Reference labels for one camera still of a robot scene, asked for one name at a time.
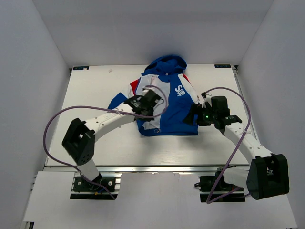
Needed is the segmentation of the blue white red jacket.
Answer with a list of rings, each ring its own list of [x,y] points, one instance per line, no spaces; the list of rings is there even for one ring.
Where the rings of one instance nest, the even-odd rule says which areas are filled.
[[[195,121],[189,125],[183,122],[191,106],[200,101],[198,93],[184,74],[186,68],[186,61],[178,55],[166,55],[154,60],[140,78],[111,100],[108,109],[116,108],[133,96],[142,95],[144,87],[152,85],[162,100],[154,107],[155,118],[152,121],[136,121],[139,133],[143,136],[198,135]]]

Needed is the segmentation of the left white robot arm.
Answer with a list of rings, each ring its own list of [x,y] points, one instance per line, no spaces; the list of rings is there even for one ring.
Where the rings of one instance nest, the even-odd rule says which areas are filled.
[[[154,108],[164,100],[152,89],[136,95],[106,113],[85,121],[76,118],[70,123],[62,146],[73,158],[80,173],[85,176],[84,184],[96,190],[101,184],[101,175],[93,161],[95,142],[112,130],[134,122],[137,118],[153,120]]]

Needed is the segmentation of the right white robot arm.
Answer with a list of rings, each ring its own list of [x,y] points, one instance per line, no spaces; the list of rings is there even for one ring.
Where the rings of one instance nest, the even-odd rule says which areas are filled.
[[[184,123],[213,125],[245,157],[248,170],[226,163],[217,169],[212,190],[243,188],[256,200],[287,194],[290,190],[288,162],[284,155],[274,154],[246,130],[242,120],[231,115],[225,96],[206,96],[204,104],[191,105]]]

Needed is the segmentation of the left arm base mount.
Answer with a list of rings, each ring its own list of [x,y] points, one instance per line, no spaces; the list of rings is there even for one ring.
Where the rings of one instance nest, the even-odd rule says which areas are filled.
[[[101,173],[95,180],[88,182],[79,173],[75,173],[70,199],[77,200],[115,200],[118,196],[121,174]]]

